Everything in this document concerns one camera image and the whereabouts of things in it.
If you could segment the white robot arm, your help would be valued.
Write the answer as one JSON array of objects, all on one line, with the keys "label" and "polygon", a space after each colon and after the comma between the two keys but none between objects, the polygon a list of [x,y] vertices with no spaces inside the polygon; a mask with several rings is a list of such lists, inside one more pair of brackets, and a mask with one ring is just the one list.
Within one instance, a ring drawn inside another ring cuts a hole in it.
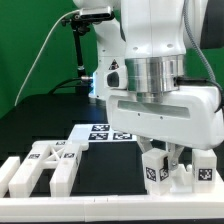
[{"label": "white robot arm", "polygon": [[224,140],[222,92],[214,81],[184,75],[189,0],[74,0],[81,16],[121,12],[124,66],[107,82],[106,109],[117,131],[170,146],[169,167],[182,150],[208,151]]}]

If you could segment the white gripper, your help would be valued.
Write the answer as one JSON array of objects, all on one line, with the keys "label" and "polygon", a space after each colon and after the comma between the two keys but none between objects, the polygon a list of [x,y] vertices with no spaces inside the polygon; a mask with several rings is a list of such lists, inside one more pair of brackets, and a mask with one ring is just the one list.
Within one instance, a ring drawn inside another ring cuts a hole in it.
[{"label": "white gripper", "polygon": [[126,73],[110,72],[106,109],[113,129],[134,134],[143,153],[153,148],[151,139],[168,142],[169,169],[178,168],[184,147],[209,150],[224,141],[221,93],[214,86],[183,84],[167,92],[160,102],[141,99],[124,88]]}]

